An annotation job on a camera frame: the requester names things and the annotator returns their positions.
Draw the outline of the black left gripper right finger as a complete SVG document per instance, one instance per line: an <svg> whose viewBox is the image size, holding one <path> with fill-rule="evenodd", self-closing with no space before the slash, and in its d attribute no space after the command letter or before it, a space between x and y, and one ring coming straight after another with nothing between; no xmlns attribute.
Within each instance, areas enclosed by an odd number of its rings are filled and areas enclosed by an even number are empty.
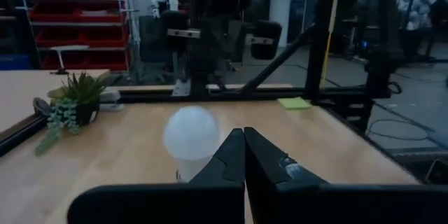
<svg viewBox="0 0 448 224"><path fill-rule="evenodd" d="M254 224L448 224L448 185L329 183L254 128L244 135Z"/></svg>

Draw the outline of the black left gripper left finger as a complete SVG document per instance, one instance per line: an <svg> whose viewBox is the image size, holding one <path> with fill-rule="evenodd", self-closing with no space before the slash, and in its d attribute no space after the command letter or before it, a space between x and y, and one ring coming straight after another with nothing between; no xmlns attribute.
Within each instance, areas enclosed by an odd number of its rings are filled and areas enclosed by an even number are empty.
<svg viewBox="0 0 448 224"><path fill-rule="evenodd" d="M187 183L102 185L70 204L68 224L244 224L244 132L234 129Z"/></svg>

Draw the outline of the white lightbulb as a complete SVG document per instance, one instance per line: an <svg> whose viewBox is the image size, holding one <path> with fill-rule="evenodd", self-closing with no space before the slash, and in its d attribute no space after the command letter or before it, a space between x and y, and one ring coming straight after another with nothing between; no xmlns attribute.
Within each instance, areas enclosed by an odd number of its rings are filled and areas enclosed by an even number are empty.
<svg viewBox="0 0 448 224"><path fill-rule="evenodd" d="M214 115L201 106L185 106L168 119L163 144L175 159L179 182L192 180L210 161L220 145L220 130Z"/></svg>

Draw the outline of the green sticky note pad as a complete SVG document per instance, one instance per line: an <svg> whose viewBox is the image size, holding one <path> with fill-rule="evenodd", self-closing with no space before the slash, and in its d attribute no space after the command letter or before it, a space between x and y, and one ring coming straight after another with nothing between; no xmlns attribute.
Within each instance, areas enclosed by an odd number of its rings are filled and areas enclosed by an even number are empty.
<svg viewBox="0 0 448 224"><path fill-rule="evenodd" d="M280 98L277 101L286 110L304 110L309 109L312 105L301 97L294 98Z"/></svg>

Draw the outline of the potted green plant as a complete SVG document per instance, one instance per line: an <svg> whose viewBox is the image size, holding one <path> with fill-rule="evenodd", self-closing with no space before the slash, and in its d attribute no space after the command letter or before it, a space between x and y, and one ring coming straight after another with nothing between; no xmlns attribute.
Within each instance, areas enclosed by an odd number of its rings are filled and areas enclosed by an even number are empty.
<svg viewBox="0 0 448 224"><path fill-rule="evenodd" d="M99 113L100 94L105 88L103 80L85 72L67 76L67 82L50 95L52 112L46 117L47 134L35 148L34 154L43 155L65 134L80 134L81 127L95 121Z"/></svg>

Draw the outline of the black stand pole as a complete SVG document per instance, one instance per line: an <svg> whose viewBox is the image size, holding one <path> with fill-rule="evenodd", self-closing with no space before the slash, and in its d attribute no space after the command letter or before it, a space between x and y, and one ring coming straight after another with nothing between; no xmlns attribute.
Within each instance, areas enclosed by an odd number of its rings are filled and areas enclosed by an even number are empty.
<svg viewBox="0 0 448 224"><path fill-rule="evenodd" d="M383 99L391 96L390 75L400 60L396 0L378 0L377 24L379 44L372 49L365 65L368 72L365 88L370 98Z"/></svg>

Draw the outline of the grey rounded small object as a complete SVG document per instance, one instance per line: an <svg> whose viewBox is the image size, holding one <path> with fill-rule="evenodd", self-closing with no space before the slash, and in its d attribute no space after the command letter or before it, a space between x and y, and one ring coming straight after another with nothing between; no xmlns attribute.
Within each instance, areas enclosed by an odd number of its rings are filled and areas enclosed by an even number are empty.
<svg viewBox="0 0 448 224"><path fill-rule="evenodd" d="M37 115L48 117L52 112L52 107L40 97L33 98L34 112Z"/></svg>

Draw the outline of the long wooden background table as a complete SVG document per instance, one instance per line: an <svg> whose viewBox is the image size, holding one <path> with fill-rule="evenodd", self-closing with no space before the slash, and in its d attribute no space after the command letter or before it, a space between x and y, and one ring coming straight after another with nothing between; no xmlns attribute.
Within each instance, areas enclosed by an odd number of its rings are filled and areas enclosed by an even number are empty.
<svg viewBox="0 0 448 224"><path fill-rule="evenodd" d="M34 114L33 98L48 102L48 92L66 82L66 75L50 70L0 71L0 137Z"/></svg>

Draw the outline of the white small stand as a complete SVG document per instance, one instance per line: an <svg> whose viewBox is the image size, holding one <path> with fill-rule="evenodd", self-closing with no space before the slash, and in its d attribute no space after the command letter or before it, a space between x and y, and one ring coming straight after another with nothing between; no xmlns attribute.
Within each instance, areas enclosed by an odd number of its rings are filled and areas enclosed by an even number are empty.
<svg viewBox="0 0 448 224"><path fill-rule="evenodd" d="M87 50L90 47L88 45L60 45L60 46L53 46L49 48L49 50L55 51L57 53L58 61L59 61L59 69L56 70L56 72L53 72L52 74L56 75L68 75L69 72L66 70L63 59L62 59L62 53L64 51L76 51L76 50Z"/></svg>

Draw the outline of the blue storage bin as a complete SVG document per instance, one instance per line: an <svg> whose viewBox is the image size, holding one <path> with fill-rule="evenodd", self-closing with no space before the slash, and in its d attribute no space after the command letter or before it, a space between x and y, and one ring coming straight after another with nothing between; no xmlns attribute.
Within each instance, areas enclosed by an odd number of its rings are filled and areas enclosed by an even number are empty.
<svg viewBox="0 0 448 224"><path fill-rule="evenodd" d="M6 54L0 55L0 71L31 70L28 55Z"/></svg>

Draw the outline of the person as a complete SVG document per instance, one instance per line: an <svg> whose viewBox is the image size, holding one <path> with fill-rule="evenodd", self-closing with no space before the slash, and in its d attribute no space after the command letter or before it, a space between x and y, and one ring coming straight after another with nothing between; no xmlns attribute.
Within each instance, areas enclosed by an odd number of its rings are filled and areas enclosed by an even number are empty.
<svg viewBox="0 0 448 224"><path fill-rule="evenodd" d="M448 29L448 0L397 0L407 21L401 47L409 59L419 56L423 39L437 30Z"/></svg>

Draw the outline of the red storage bin rack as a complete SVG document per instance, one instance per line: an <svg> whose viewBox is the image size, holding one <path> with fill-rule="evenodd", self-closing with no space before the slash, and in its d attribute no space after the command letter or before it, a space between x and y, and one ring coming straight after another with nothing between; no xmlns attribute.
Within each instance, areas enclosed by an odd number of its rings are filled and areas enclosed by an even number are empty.
<svg viewBox="0 0 448 224"><path fill-rule="evenodd" d="M64 51L66 69L126 71L130 67L130 14L127 0L22 0L39 66L58 70L53 46L88 45Z"/></svg>

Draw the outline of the black aluminium rig frame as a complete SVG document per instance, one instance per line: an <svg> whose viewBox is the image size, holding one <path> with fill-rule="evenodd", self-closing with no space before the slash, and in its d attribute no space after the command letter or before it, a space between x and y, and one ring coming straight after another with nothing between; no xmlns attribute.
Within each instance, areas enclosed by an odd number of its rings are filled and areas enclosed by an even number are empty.
<svg viewBox="0 0 448 224"><path fill-rule="evenodd" d="M249 95L274 73L287 59L289 59L307 39L311 40L307 78L304 90L301 91L304 98L313 102L320 96L320 84L325 61L325 53L330 38L330 23L332 20L333 6L337 0L317 0L315 5L314 24L294 40L272 63L270 63L253 80L249 81L241 89L241 93Z"/></svg>

